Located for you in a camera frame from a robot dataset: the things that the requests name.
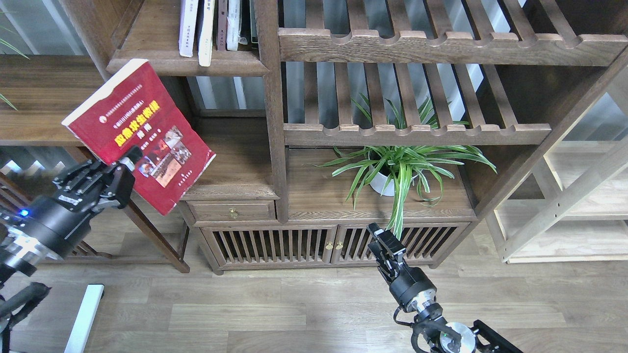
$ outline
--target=potted plant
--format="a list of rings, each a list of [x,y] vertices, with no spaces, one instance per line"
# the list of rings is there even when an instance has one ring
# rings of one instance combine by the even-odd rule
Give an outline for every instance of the potted plant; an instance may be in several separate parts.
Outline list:
[[[363,94],[360,96],[367,105],[370,105],[366,96]],[[372,122],[370,112],[362,107],[356,100],[352,99],[352,101],[360,111],[362,111],[365,117]],[[406,128],[407,125],[403,118],[403,107],[399,110],[389,99],[387,99],[387,101],[394,112],[394,117],[389,117],[389,122],[394,124],[398,129]],[[434,108],[429,97],[425,99],[418,110],[422,124],[430,125],[432,128],[438,127]],[[374,187],[381,195],[390,195],[385,189],[390,185],[394,187],[391,218],[386,228],[391,229],[392,233],[395,234],[397,238],[401,237],[401,231],[403,230],[403,205],[408,196],[410,186],[413,183],[416,185],[417,194],[426,202],[425,205],[427,207],[435,206],[442,199],[442,176],[453,179],[454,174],[439,165],[463,165],[464,162],[462,162],[462,160],[476,161],[486,164],[497,173],[495,165],[482,154],[481,150],[474,146],[365,146],[359,151],[346,155],[340,152],[336,147],[334,147],[334,150],[339,155],[339,158],[320,166],[333,166],[357,160],[341,166],[332,172],[332,176],[334,177],[347,170],[357,169],[357,173],[349,188],[347,198],[345,199],[346,201],[353,195],[354,208],[364,185],[371,185],[371,187]],[[433,198],[425,198],[423,196],[423,192],[431,192],[428,175],[432,175],[438,182],[440,196]],[[383,189],[377,188],[378,185],[374,184],[383,186]]]

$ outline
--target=floor board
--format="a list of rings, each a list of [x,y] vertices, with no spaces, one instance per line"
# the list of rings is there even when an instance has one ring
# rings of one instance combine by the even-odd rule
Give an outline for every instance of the floor board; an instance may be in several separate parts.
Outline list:
[[[106,230],[133,250],[142,244],[132,226]],[[490,241],[481,224],[439,268],[424,268],[447,319],[482,319],[524,352],[628,351],[628,262],[504,264]],[[30,279],[16,274],[3,295],[31,280],[53,289],[16,326],[12,349],[62,351],[85,287],[103,283],[86,352],[412,352],[375,268],[216,276],[194,239],[185,259],[190,274],[169,264],[42,264]]]

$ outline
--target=cabinet door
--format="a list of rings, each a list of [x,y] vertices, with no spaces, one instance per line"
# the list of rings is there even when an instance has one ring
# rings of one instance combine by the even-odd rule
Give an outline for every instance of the cabinet door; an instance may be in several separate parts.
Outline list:
[[[401,243],[405,258],[411,264],[431,264],[448,245],[462,233],[468,223],[406,224]],[[372,264],[374,256],[368,248],[373,236],[366,225],[339,225],[333,244],[332,264]]]
[[[329,264],[336,226],[201,228],[220,269]]]

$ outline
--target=brass knob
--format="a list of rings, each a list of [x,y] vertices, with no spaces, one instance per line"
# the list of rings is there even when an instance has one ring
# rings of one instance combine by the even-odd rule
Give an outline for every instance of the brass knob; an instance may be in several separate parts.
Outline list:
[[[232,219],[236,219],[238,216],[238,213],[236,211],[235,208],[230,208],[229,209],[229,217],[231,217]]]

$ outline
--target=robotic hand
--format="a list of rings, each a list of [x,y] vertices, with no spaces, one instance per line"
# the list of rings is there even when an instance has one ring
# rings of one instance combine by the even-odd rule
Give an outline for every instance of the robotic hand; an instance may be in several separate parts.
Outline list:
[[[471,328],[459,322],[447,322],[443,308],[436,302],[436,286],[421,269],[406,264],[403,259],[406,248],[401,242],[376,223],[369,225],[369,232],[375,239],[369,244],[369,249],[375,255],[378,270],[399,304],[393,319],[400,325],[412,328],[411,343],[417,353],[427,353],[418,346],[419,335],[428,343],[431,353],[522,353],[480,320],[476,320]],[[397,315],[401,310],[406,313],[416,312],[414,322],[398,321]],[[488,344],[481,343],[480,336]]]
[[[55,194],[37,197],[18,215],[0,207],[0,222],[8,229],[0,245],[0,289],[17,271],[31,276],[46,257],[65,258],[89,233],[89,221],[104,209],[126,207],[135,182],[134,165],[141,157],[142,151],[135,146],[111,165],[87,161],[63,170],[53,180],[58,188]],[[6,301],[0,296],[2,353],[9,352],[13,326],[26,318],[49,291],[49,287],[33,282]]]

